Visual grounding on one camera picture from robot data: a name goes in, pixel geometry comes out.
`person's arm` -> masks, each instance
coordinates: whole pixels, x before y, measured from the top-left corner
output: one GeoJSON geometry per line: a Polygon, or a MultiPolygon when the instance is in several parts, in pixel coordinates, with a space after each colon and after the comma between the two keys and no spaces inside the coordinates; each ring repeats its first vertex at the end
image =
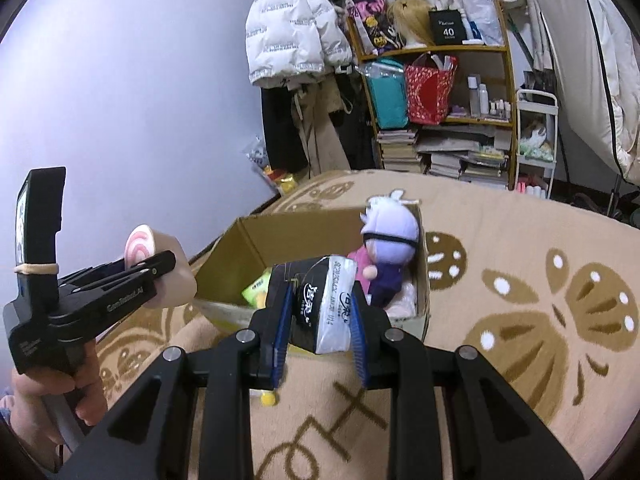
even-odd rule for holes
{"type": "Polygon", "coordinates": [[[100,422],[107,411],[95,341],[87,343],[84,350],[84,364],[73,377],[50,368],[32,368],[23,375],[15,369],[12,371],[14,396],[5,401],[10,407],[10,426],[22,446],[49,470],[55,469],[58,463],[56,448],[63,442],[40,397],[84,388],[84,398],[76,407],[76,415],[88,426],[100,422]]]}

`pink cloth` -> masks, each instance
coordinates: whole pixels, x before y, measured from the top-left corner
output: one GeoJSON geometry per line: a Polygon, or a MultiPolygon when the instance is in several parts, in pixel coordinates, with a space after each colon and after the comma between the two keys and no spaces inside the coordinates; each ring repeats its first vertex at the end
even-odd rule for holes
{"type": "Polygon", "coordinates": [[[362,290],[365,294],[369,293],[370,281],[365,279],[362,275],[362,271],[365,267],[373,265],[373,262],[369,258],[367,248],[363,245],[357,251],[347,254],[347,258],[354,260],[358,264],[358,270],[356,271],[356,280],[362,285],[362,290]]]}

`white puffer jacket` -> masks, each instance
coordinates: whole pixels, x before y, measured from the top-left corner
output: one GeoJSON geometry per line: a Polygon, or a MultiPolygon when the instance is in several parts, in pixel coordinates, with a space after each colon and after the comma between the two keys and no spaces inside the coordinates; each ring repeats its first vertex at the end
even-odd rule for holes
{"type": "Polygon", "coordinates": [[[299,87],[351,63],[349,42],[329,0],[254,0],[246,19],[249,80],[299,87]]]}

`rubber band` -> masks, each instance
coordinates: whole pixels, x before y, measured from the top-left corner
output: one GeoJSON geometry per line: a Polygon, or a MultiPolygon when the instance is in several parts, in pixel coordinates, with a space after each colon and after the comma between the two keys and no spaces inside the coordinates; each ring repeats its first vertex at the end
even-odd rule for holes
{"type": "Polygon", "coordinates": [[[57,274],[60,272],[58,264],[20,264],[14,267],[16,274],[57,274]]]}

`silver screw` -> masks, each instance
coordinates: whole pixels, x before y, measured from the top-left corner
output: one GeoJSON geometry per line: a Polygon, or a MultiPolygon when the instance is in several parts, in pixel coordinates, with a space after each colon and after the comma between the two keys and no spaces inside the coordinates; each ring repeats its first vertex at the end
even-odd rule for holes
{"type": "Polygon", "coordinates": [[[169,348],[165,348],[164,352],[162,352],[162,357],[167,361],[175,361],[178,357],[182,355],[182,350],[180,350],[177,346],[169,346],[169,348]]]}
{"type": "Polygon", "coordinates": [[[255,332],[253,330],[245,328],[244,330],[236,333],[236,339],[238,339],[238,341],[241,343],[248,343],[249,341],[253,341],[255,339],[255,332]]]}
{"type": "Polygon", "coordinates": [[[468,361],[473,361],[476,357],[478,357],[478,350],[469,345],[464,345],[460,347],[458,350],[460,357],[466,359],[468,361]]]}
{"type": "Polygon", "coordinates": [[[399,328],[387,328],[385,332],[385,337],[389,339],[389,341],[402,341],[404,337],[404,332],[399,328]]]}

